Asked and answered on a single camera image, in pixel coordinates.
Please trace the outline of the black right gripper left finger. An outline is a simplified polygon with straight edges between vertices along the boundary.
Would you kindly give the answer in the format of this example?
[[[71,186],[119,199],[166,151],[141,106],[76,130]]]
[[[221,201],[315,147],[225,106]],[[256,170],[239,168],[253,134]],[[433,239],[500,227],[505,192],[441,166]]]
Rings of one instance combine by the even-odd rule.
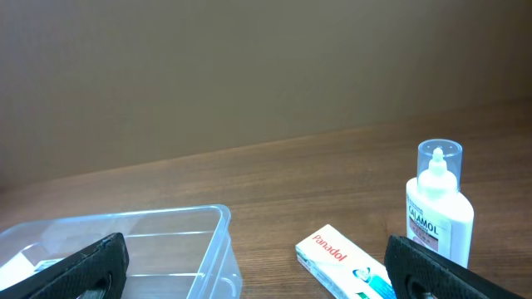
[[[121,299],[129,253],[112,233],[1,291],[2,299]]]

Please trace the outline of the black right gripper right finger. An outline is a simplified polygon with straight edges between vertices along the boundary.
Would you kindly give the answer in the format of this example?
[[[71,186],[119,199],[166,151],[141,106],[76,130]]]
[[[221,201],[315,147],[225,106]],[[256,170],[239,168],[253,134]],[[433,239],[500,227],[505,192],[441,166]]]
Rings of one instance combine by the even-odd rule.
[[[524,299],[409,238],[388,238],[384,265],[399,299]]]

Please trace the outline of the white medicine box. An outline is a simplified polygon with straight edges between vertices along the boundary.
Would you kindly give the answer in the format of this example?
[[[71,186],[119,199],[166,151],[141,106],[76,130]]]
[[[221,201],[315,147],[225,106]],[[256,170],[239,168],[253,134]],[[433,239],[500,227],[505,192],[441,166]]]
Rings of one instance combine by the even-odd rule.
[[[24,254],[18,253],[11,260],[1,266],[0,290],[5,290],[30,276],[47,269],[61,260],[61,258],[47,259],[33,265]]]

